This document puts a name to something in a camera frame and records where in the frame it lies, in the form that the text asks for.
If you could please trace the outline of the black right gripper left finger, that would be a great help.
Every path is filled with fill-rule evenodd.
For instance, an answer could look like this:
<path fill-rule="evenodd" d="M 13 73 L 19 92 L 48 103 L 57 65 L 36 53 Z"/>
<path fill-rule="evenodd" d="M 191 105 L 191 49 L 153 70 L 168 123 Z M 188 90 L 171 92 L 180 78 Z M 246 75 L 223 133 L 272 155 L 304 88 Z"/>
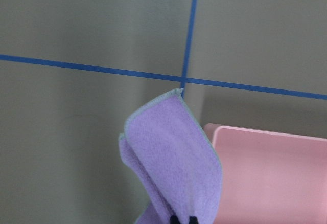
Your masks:
<path fill-rule="evenodd" d="M 179 219 L 176 215 L 170 217 L 170 224 L 179 224 Z"/>

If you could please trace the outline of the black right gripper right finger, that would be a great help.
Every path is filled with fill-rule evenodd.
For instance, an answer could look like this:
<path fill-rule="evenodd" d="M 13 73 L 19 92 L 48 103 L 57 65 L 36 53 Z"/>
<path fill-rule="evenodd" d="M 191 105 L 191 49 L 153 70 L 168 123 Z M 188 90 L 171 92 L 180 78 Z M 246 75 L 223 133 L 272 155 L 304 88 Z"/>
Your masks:
<path fill-rule="evenodd" d="M 189 217 L 189 224 L 198 224 L 198 219 L 196 216 Z"/>

